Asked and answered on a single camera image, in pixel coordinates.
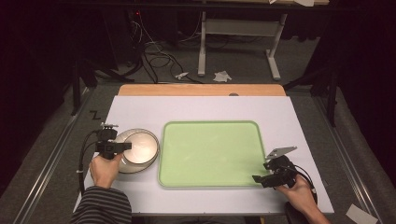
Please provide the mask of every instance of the green tray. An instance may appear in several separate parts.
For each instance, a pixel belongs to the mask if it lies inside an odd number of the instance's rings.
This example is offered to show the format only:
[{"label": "green tray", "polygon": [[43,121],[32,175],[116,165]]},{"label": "green tray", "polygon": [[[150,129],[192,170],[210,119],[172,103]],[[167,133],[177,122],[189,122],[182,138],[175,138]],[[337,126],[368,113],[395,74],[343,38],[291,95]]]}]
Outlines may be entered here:
[{"label": "green tray", "polygon": [[256,186],[268,175],[259,126],[243,121],[172,121],[163,129],[159,181],[165,187]]}]

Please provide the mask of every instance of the gray carpet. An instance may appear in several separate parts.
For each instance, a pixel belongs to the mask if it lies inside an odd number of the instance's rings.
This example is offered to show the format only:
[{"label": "gray carpet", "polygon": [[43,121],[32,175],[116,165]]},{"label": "gray carpet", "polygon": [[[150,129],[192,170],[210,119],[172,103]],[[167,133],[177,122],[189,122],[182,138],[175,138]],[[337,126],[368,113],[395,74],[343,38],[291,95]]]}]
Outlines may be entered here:
[{"label": "gray carpet", "polygon": [[[214,73],[227,71],[232,80],[228,83],[288,83],[301,76],[307,62],[312,55],[317,41],[298,42],[296,39],[281,41],[276,52],[276,61],[282,80],[274,82],[269,73],[269,67],[264,59],[263,45],[269,45],[270,39],[248,43],[251,38],[238,39],[217,49],[223,43],[212,41],[208,43],[211,49],[207,50],[206,76],[197,77],[198,47],[193,41],[178,48],[165,46],[165,52],[172,53],[178,62],[183,65],[189,76],[203,83],[216,83]],[[160,82],[176,81],[172,75],[181,70],[174,65],[156,68]],[[131,77],[137,82],[149,83],[150,79],[144,69],[139,70]],[[65,103],[49,118],[45,129],[37,138],[34,146],[25,158],[21,169],[15,175],[6,193],[0,199],[0,223],[12,223],[18,216],[31,189],[40,177],[51,153],[60,151],[60,159],[56,161],[53,171],[49,175],[49,182],[44,183],[43,193],[37,195],[37,200],[31,203],[30,213],[23,212],[18,220],[24,223],[68,223],[72,215],[78,196],[78,154],[85,135],[97,129],[99,124],[106,120],[108,109],[114,95],[117,94],[120,83],[112,80],[100,80],[96,89],[88,89],[84,94],[85,105],[75,117],[71,117],[72,95],[69,91],[65,95]],[[321,98],[312,98],[307,91],[308,87],[295,88],[288,91],[301,122],[305,138],[311,148],[313,157],[326,190],[332,201],[335,213],[328,215],[332,223],[353,223],[346,212],[350,205],[355,204],[363,208],[365,203],[371,212],[378,214],[383,223],[396,221],[396,194],[380,164],[362,137],[359,128],[350,115],[342,93],[338,92],[334,129],[328,125],[323,117]],[[75,120],[67,138],[61,136],[67,124]],[[347,155],[352,160],[353,168],[360,179],[349,172],[350,166],[343,158],[341,147],[347,149]],[[92,157],[92,151],[85,156],[85,168]],[[369,197],[358,197],[356,188],[351,183],[362,183],[369,193]],[[268,216],[265,223],[287,223],[283,216]]]}]

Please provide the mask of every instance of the hand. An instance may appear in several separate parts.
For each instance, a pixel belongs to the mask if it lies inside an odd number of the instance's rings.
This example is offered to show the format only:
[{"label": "hand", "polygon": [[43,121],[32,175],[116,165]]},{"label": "hand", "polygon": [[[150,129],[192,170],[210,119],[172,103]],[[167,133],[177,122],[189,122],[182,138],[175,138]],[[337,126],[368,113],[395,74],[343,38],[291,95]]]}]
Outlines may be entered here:
[{"label": "hand", "polygon": [[282,192],[291,205],[304,214],[309,223],[330,223],[318,209],[308,182],[300,175],[297,175],[295,180],[296,183],[291,189],[278,186],[276,190]]},{"label": "hand", "polygon": [[90,171],[95,186],[105,189],[111,188],[114,179],[119,173],[122,153],[117,154],[113,160],[107,160],[101,156],[96,156],[90,163]]}]

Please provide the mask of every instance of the white table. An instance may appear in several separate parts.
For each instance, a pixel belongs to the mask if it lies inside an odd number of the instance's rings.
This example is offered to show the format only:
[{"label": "white table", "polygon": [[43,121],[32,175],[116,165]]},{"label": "white table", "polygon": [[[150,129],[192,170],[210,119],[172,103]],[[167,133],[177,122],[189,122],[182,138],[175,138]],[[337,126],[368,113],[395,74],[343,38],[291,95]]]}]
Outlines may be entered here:
[{"label": "white table", "polygon": [[[276,147],[297,146],[289,159],[311,175],[323,213],[332,204],[287,96],[116,96],[106,123],[119,133],[134,128],[153,132],[162,141],[171,120],[253,120],[259,124],[266,153]],[[268,215],[283,214],[286,199],[262,187],[167,189],[158,182],[157,160],[137,174],[119,174],[113,188],[125,192],[135,215]],[[92,185],[90,175],[85,186]]]}]

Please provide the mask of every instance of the sleeve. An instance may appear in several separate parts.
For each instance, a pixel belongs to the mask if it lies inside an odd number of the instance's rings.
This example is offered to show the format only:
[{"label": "sleeve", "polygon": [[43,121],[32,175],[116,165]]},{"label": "sleeve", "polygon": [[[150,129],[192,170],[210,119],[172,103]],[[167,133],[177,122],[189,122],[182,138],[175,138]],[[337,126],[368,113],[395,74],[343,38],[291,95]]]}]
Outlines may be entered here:
[{"label": "sleeve", "polygon": [[128,197],[117,189],[90,187],[70,223],[131,223],[132,210]]}]

